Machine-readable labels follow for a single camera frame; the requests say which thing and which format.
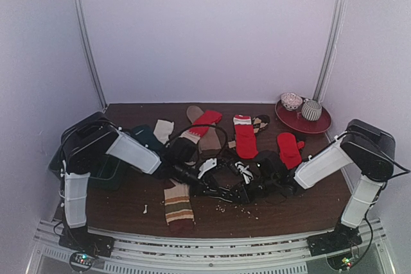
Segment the beige brown striped long sock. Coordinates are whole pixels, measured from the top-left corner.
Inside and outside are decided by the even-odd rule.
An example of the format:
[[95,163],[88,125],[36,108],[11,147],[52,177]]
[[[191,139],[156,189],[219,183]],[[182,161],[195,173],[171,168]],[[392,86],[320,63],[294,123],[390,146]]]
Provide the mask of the beige brown striped long sock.
[[188,234],[194,230],[195,217],[190,202],[189,185],[169,179],[163,182],[166,223],[174,234]]

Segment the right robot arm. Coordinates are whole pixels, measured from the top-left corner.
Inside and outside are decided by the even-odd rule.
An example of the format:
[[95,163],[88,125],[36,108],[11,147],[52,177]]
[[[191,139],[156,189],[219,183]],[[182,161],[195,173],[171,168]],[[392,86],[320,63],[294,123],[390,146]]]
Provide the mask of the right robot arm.
[[253,178],[240,167],[244,182],[233,188],[231,199],[249,203],[260,194],[278,190],[285,195],[309,190],[337,171],[357,169],[359,175],[351,197],[329,237],[330,245],[343,249],[358,235],[360,223],[378,201],[380,192],[394,175],[396,141],[393,135],[359,119],[313,156],[303,158],[304,142],[292,133],[277,137],[278,152],[262,151],[253,161],[259,176]]

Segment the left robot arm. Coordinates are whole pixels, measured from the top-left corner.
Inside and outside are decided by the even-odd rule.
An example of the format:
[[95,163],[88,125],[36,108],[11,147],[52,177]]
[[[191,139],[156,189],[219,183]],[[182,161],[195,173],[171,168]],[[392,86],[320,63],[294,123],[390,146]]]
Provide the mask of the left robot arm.
[[204,116],[161,142],[154,134],[146,137],[144,128],[124,130],[103,113],[96,112],[68,128],[61,136],[52,168],[60,174],[60,200],[63,208],[59,245],[92,256],[110,255],[114,239],[89,232],[86,203],[89,186],[115,190],[130,166],[138,172],[182,183],[206,196],[225,199],[229,190],[207,175],[207,169],[189,166],[199,140],[220,121],[218,112]]

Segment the black white striped sock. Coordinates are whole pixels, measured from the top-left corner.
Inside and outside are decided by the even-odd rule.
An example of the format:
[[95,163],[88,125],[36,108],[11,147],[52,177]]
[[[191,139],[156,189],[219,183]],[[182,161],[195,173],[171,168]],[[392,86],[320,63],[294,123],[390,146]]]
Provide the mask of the black white striped sock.
[[[239,174],[234,164],[238,162],[235,160],[227,160],[223,158],[217,159],[217,166],[208,171],[202,178],[213,177],[219,184],[219,186],[229,189],[238,183],[243,183],[249,188],[249,185],[244,182],[243,177]],[[226,199],[220,199],[229,203],[232,203]]]

